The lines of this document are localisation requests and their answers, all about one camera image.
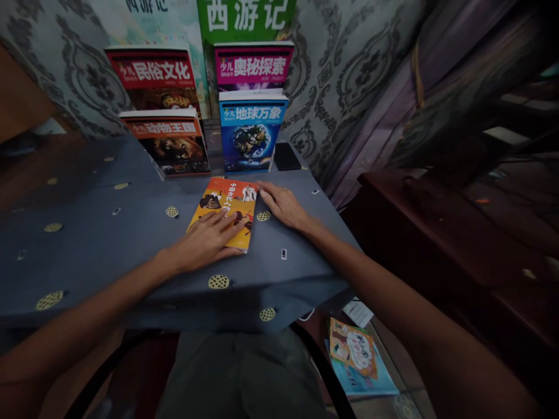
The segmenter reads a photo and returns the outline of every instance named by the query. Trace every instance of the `blue book cover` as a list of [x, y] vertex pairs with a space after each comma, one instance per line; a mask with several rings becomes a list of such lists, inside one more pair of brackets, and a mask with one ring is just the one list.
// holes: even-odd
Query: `blue book cover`
[[220, 93], [225, 172], [267, 172], [288, 99], [281, 94]]
[[[330, 350], [328, 339], [324, 342], [326, 343], [326, 348]], [[390, 378], [390, 374], [378, 353], [376, 345], [374, 345], [374, 356], [377, 366], [376, 379], [364, 377], [356, 368], [344, 364], [342, 361], [338, 361], [330, 356], [332, 369], [347, 396], [385, 396], [399, 394], [397, 387], [394, 385], [392, 378]]]

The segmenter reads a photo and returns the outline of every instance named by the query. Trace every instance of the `person's lap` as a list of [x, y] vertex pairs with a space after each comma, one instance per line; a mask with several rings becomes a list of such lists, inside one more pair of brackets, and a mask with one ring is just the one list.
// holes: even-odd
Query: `person's lap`
[[182, 333], [157, 417], [326, 417], [313, 366], [291, 329]]

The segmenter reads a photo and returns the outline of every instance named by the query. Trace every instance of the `purple curtain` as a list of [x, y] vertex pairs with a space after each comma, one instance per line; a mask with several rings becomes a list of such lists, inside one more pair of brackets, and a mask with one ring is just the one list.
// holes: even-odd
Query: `purple curtain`
[[[426, 99], [451, 82], [449, 73], [501, 21], [516, 0], [462, 0], [440, 2], [425, 22], [418, 39], [419, 73]], [[358, 176], [383, 168], [416, 110], [411, 56], [404, 61], [365, 122], [351, 141], [326, 193], [338, 208], [359, 190]]]

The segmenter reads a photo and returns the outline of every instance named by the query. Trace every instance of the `earth globe illustration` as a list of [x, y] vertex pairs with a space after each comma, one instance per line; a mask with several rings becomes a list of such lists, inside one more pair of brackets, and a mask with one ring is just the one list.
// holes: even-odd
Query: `earth globe illustration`
[[261, 157], [271, 143], [265, 125], [243, 125], [231, 134], [233, 149], [244, 158]]

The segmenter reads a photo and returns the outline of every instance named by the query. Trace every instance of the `black phone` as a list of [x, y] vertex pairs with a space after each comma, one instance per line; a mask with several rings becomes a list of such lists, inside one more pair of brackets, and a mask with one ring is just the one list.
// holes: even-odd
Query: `black phone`
[[277, 143], [275, 145], [274, 160], [278, 170], [281, 171], [298, 170], [301, 168], [301, 163], [289, 143]]

